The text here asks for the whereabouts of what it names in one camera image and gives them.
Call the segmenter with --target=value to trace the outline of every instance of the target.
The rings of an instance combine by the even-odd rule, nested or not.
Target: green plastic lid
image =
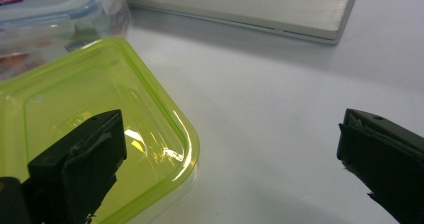
[[[108,38],[0,84],[0,176],[93,115],[121,109],[128,158],[94,223],[121,223],[184,184],[199,156],[196,131],[131,46]]]

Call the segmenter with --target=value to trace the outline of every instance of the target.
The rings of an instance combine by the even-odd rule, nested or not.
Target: plastic food container
[[[0,0],[0,80],[126,33],[125,0]]]
[[[91,116],[121,109],[127,160],[93,223],[151,221],[194,184],[196,131],[123,39],[96,41],[0,84],[0,176],[25,181],[27,163]]]

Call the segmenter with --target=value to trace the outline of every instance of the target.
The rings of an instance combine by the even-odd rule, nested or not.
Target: laptop
[[[177,13],[328,44],[337,44],[355,0],[127,0]]]

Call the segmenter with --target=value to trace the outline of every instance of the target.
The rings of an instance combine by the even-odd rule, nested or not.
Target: white surface
[[[423,6],[357,0],[338,46],[133,9],[130,43],[201,141],[198,183],[154,223],[396,223],[337,160],[337,124],[356,108],[424,136]]]
[[[349,0],[128,0],[130,4],[334,40]]]

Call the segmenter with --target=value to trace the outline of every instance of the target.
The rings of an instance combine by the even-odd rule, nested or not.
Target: table surface
[[[337,160],[337,125],[354,108],[424,136],[423,7],[357,0],[337,46],[132,9],[129,42],[201,141],[154,223],[397,223]]]

